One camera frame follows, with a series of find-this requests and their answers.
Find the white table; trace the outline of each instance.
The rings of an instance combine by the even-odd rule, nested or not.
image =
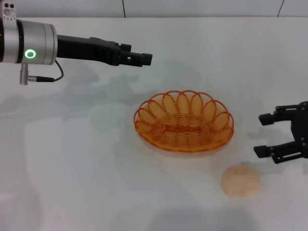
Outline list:
[[[1,231],[306,231],[308,160],[260,160],[257,145],[292,141],[290,124],[258,116],[308,99],[307,18],[28,19],[58,34],[99,37],[153,54],[151,66],[59,59],[63,80],[19,85],[1,64]],[[54,66],[30,74],[57,77]],[[235,118],[229,146],[203,158],[157,153],[132,117],[153,94],[196,90]],[[263,190],[244,199],[220,188],[245,163]]]

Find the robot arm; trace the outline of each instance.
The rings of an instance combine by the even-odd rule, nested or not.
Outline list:
[[[298,158],[308,158],[308,102],[298,105],[277,106],[274,114],[259,116],[263,126],[279,121],[291,121],[293,142],[277,146],[257,146],[254,151],[259,158],[271,157],[278,164]]]
[[[18,20],[13,0],[0,0],[0,10],[0,62],[22,64],[22,85],[37,79],[28,75],[28,64],[52,65],[56,57],[94,60],[114,66],[151,65],[151,54],[132,53],[130,45],[57,35],[51,24]],[[53,82],[53,78],[47,77],[40,80]]]

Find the white wall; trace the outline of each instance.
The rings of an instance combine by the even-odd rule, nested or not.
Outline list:
[[[308,0],[285,0],[280,16],[308,16]]]
[[[122,0],[14,0],[18,17],[124,17]]]
[[[282,0],[124,0],[126,17],[277,16]]]
[[[277,16],[283,0],[123,0],[126,17]],[[14,0],[19,17],[124,17],[122,0]],[[308,16],[284,0],[280,16]]]

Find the green led ring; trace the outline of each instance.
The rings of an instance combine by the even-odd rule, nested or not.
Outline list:
[[[33,59],[36,55],[37,55],[36,52],[34,50],[31,50],[31,49],[26,50],[26,52],[25,52],[25,57],[28,58],[28,59]]]

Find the orange wicker basket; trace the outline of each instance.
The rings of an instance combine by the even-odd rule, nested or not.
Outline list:
[[[234,122],[209,94],[172,90],[154,95],[134,115],[135,129],[151,145],[173,152],[213,151],[227,144]]]

